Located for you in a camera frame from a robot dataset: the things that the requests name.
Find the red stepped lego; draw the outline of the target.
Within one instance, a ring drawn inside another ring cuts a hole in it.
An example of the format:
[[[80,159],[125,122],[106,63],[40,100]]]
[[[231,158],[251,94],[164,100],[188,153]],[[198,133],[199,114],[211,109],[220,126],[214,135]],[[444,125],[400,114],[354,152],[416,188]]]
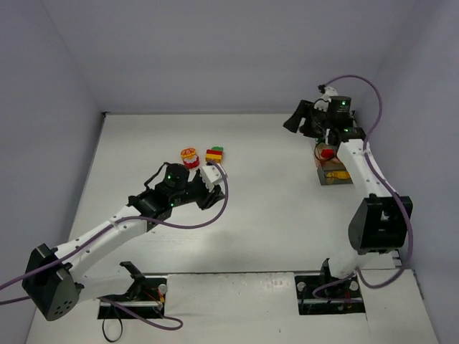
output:
[[[335,157],[335,152],[333,149],[330,149],[330,148],[324,148],[321,150],[321,158],[323,160],[331,160]]]

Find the red round flower lego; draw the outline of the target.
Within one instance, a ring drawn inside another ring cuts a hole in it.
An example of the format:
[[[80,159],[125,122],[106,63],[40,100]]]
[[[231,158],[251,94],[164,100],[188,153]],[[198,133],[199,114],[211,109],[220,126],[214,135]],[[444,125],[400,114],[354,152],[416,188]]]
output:
[[[198,168],[200,165],[200,160],[199,160],[198,155],[187,156],[183,158],[182,161],[183,161],[183,164],[189,169]]]

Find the yellow striped lego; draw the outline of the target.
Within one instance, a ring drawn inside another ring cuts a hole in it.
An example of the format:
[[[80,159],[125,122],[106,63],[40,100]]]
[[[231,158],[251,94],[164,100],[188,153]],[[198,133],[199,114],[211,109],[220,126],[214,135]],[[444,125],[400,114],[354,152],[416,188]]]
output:
[[[326,178],[335,178],[339,180],[350,179],[350,174],[347,171],[330,171],[326,173]]]

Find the yellow round printed lego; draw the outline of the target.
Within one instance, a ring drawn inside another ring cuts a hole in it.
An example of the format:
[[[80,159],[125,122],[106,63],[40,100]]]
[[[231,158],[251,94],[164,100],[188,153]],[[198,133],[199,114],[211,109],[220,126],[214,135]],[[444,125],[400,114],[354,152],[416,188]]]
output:
[[[192,147],[185,148],[185,149],[183,149],[182,152],[180,152],[180,155],[181,155],[182,159],[188,158],[190,156],[194,156],[195,154],[196,154],[196,149],[192,148]]]

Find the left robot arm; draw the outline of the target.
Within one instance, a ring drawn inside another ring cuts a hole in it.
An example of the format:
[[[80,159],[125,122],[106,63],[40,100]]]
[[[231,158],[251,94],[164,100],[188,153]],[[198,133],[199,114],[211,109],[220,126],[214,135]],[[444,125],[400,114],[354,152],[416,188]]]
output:
[[[180,163],[164,163],[164,178],[154,187],[129,196],[128,203],[107,221],[54,248],[41,244],[29,256],[22,288],[48,321],[65,316],[77,303],[111,295],[135,297],[144,276],[128,261],[100,277],[88,271],[130,240],[158,225],[168,226],[172,211],[194,203],[201,210],[228,202],[227,174],[218,163],[199,167],[193,176]]]

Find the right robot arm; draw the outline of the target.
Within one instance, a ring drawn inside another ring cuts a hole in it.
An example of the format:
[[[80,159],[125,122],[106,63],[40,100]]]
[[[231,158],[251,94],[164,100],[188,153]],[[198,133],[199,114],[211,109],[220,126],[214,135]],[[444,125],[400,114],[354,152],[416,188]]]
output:
[[[350,251],[323,262],[322,272],[335,280],[359,271],[377,255],[389,254],[413,241],[412,200],[400,196],[383,177],[370,150],[369,136],[356,125],[350,107],[347,96],[301,100],[283,124],[292,133],[332,148],[361,198],[348,225]]]

